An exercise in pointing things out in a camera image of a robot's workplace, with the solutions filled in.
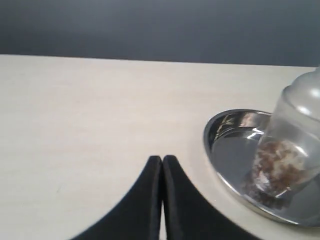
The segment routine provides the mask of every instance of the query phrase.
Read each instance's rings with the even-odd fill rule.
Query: silver tray
[[[320,227],[320,177],[283,198],[260,192],[251,181],[253,159],[271,114],[234,109],[214,116],[204,129],[208,158],[225,187],[251,210],[273,220]]]

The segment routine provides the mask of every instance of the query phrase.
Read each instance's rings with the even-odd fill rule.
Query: dark gray wall
[[[320,64],[320,0],[0,0],[0,53]]]

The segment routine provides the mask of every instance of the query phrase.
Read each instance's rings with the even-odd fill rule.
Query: black object
[[[168,240],[257,240],[219,213],[190,182],[177,158],[163,160],[164,215]]]
[[[151,156],[118,205],[72,240],[159,240],[161,181],[161,158]]]

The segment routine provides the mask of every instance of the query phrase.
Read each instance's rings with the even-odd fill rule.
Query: glass jar
[[[281,93],[253,161],[255,185],[280,197],[320,173],[320,69]]]

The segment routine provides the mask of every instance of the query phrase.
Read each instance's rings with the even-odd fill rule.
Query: white tabletop
[[[274,223],[237,203],[202,141],[215,114],[270,112],[281,89],[311,70],[0,55],[0,239],[77,235],[124,196],[148,156],[167,154],[246,230],[266,240],[318,239],[318,230]]]

